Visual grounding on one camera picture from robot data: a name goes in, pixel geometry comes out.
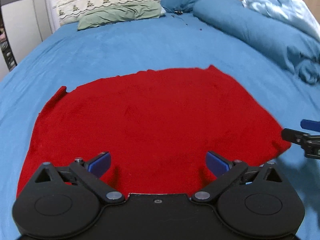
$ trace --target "mattress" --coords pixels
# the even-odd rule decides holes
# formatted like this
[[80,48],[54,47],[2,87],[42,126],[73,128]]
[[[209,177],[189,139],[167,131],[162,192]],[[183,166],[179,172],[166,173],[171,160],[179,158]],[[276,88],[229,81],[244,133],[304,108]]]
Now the mattress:
[[[304,83],[249,45],[192,14],[166,14],[159,19],[80,32],[76,28],[76,23],[62,26],[0,83],[1,240],[19,236],[11,207],[20,171],[38,113],[61,86],[72,91],[99,78],[140,70],[207,68],[213,64],[234,77],[283,127],[302,130],[302,119],[319,119],[319,86]],[[276,162],[306,208],[297,236],[317,239],[320,163],[306,159],[296,145]]]

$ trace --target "blue gripper pad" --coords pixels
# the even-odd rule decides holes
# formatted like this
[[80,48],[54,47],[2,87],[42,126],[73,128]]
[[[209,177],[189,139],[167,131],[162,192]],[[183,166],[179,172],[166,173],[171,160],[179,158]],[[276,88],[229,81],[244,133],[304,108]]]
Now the blue gripper pad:
[[219,177],[232,168],[232,162],[224,159],[218,154],[207,152],[205,157],[207,168],[216,176]]
[[89,161],[87,170],[100,178],[111,166],[111,154],[102,153]]
[[303,119],[300,126],[306,130],[320,132],[320,122]]

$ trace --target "red garment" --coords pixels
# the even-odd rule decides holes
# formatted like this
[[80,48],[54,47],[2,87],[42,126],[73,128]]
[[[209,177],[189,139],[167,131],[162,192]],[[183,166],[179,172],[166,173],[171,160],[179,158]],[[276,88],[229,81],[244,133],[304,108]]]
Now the red garment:
[[214,180],[208,150],[260,165],[290,147],[281,130],[214,66],[141,71],[70,93],[61,87],[36,120],[17,194],[42,162],[67,166],[109,151],[112,165],[101,179],[124,195],[191,195]]

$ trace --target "metal rivet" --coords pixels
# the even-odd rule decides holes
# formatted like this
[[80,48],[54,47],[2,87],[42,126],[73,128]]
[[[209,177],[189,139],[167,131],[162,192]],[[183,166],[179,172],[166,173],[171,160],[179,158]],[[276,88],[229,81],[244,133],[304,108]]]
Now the metal rivet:
[[210,194],[205,191],[199,191],[199,192],[195,193],[195,198],[200,199],[200,200],[205,200],[205,199],[208,199],[209,197],[210,197]]
[[118,191],[111,191],[108,194],[106,194],[107,199],[110,200],[116,200],[122,197],[122,194]]
[[81,157],[76,157],[76,158],[75,158],[75,161],[76,161],[77,163],[81,162],[82,160],[83,160],[83,158],[81,158]]

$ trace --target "red cloth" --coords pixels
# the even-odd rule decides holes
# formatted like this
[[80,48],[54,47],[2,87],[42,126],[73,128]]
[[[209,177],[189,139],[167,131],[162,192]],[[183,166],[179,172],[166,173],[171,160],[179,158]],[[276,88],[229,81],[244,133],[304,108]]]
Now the red cloth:
[[67,166],[109,151],[112,165],[101,179],[123,194],[191,195],[214,180],[208,150],[260,165],[290,147],[281,130],[214,66],[141,71],[70,93],[61,87],[36,120],[17,194],[42,162]]

